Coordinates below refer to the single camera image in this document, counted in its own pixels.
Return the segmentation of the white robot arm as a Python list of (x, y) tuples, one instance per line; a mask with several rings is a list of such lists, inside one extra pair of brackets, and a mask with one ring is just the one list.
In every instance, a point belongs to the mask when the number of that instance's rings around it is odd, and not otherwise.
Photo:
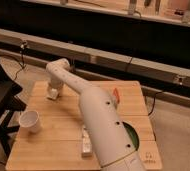
[(49, 62), (46, 70), (79, 94), (79, 109), (101, 171), (146, 171), (120, 119), (112, 97), (101, 87), (68, 71), (66, 59)]

